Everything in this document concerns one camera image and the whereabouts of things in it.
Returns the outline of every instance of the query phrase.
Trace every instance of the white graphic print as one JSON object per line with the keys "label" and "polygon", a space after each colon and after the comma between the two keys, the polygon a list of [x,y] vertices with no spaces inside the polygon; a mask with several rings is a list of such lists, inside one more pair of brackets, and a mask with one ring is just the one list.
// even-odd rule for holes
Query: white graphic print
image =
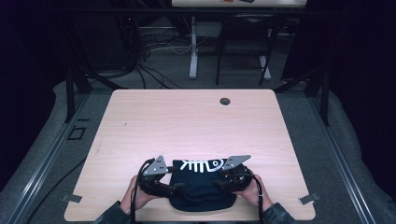
{"label": "white graphic print", "polygon": [[224,160],[212,161],[212,167],[214,168],[210,168],[209,161],[183,161],[183,165],[180,167],[180,170],[184,170],[187,165],[189,165],[189,170],[192,170],[192,166],[194,166],[195,173],[198,172],[198,166],[200,173],[205,171],[205,167],[208,172],[215,172],[224,165]]}

